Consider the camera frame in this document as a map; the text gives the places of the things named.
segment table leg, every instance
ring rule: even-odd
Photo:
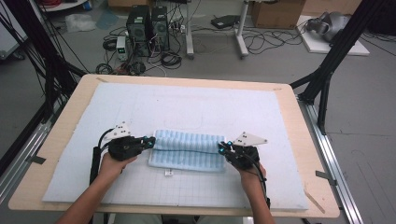
[[[190,4],[191,4],[191,0],[187,1],[186,48],[187,48],[187,57],[189,57],[189,59],[194,59],[194,46],[192,45],[192,33],[191,33],[192,15],[190,17]]]
[[[248,0],[244,0],[244,5],[242,6],[241,19],[239,22],[239,28],[235,30],[236,40],[238,41],[239,48],[241,49],[241,59],[248,56],[248,49],[245,44],[244,37],[242,37],[242,32],[244,30],[245,18],[248,13]]]

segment human hand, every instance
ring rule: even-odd
[[[120,175],[122,169],[124,169],[127,164],[135,161],[136,159],[137,157],[132,157],[126,161],[117,161],[111,158],[110,154],[107,152],[105,155],[103,155],[98,177],[103,177],[104,179],[114,181]]]

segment cardboard box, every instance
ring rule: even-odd
[[[254,3],[251,18],[255,27],[294,29],[305,0],[279,0],[274,4]]]
[[[306,0],[302,14],[318,17],[325,11],[337,11],[352,15],[360,3],[361,0]]]
[[[107,0],[108,6],[115,9],[130,10],[133,5],[149,5],[152,7],[152,0]]]

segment wooden table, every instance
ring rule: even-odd
[[[235,90],[273,91],[276,94],[285,122],[290,145],[304,185],[309,209],[303,212],[273,212],[275,217],[338,217],[340,212],[327,179],[317,177],[323,172],[318,153],[308,131],[300,107],[287,84],[184,79],[166,77],[119,77],[86,75],[79,82],[61,116],[54,124],[37,156],[47,159],[43,164],[32,163],[14,195],[9,208],[15,210],[65,211],[70,203],[44,203],[42,198],[52,178],[61,154],[76,125],[101,82],[133,83],[163,86],[216,87]],[[203,208],[179,206],[150,206],[104,204],[98,212],[251,216],[250,209]]]

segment light blue cloth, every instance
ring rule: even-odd
[[[181,133],[159,130],[155,133],[155,145],[148,165],[205,172],[223,172],[224,157],[218,153],[218,142],[224,136]]]

